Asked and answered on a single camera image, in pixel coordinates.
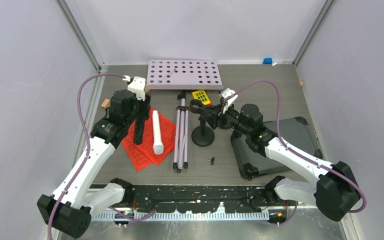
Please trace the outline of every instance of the black case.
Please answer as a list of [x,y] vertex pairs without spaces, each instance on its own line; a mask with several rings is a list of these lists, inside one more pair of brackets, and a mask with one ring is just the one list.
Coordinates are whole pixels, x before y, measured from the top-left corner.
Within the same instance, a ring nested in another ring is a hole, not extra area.
[[[316,136],[305,118],[298,116],[280,120],[279,123],[282,137],[286,141],[316,158],[323,159]],[[264,125],[275,133],[277,132],[275,121],[265,122]],[[245,135],[235,135],[235,132],[233,132],[230,137],[237,166],[239,167],[242,178],[252,180],[256,177],[278,174],[290,170],[275,160],[253,152],[246,144],[245,139]]]

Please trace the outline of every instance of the blue block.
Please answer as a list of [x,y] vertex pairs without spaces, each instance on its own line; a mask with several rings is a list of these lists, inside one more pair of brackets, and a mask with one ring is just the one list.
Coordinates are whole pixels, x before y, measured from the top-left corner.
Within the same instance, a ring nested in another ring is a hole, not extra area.
[[262,61],[262,64],[272,64],[273,59],[271,57],[264,58],[264,61]]

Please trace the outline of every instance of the black round base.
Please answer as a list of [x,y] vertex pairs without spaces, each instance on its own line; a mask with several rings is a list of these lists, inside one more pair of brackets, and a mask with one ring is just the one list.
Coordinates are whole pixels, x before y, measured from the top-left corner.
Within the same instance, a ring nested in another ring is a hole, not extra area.
[[198,126],[192,131],[192,142],[199,147],[207,147],[214,142],[214,131],[210,127],[204,126],[204,135],[202,135],[201,128]]

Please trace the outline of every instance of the yellow object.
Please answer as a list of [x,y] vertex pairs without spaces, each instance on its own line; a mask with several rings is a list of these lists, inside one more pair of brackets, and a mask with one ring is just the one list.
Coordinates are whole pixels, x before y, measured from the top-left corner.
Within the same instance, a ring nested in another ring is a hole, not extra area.
[[204,90],[194,91],[192,92],[192,96],[194,99],[198,99],[199,101],[201,101],[201,103],[204,105],[211,105],[210,98]]

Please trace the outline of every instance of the metal frame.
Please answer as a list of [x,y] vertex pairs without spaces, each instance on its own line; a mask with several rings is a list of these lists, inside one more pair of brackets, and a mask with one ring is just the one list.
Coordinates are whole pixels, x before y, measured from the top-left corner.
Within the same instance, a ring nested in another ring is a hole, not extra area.
[[76,36],[78,42],[80,43],[81,47],[86,52],[87,57],[93,64],[96,70],[101,69],[101,65],[99,64],[97,58],[95,57],[91,47],[88,44],[88,41],[86,40],[84,34],[82,33],[82,30],[80,29],[78,23],[76,22],[72,11],[70,10],[69,6],[67,5],[65,0],[55,0],[56,4],[58,4],[59,8],[61,9],[61,12],[64,14],[65,18],[67,19],[68,24],[70,25],[74,35]]
[[323,20],[329,14],[329,11],[332,5],[335,3],[335,1],[336,0],[326,0],[324,2],[324,5],[321,8],[320,12],[318,13],[318,16],[315,19],[315,22],[311,27],[310,32],[308,32],[307,37],[304,40],[304,43],[302,44],[301,48],[298,51],[298,55],[296,55],[295,60],[292,62],[293,65],[298,66],[298,64],[300,63],[301,59],[303,58],[304,54],[307,51],[307,48],[309,47],[311,41],[313,40],[320,26],[322,25]]

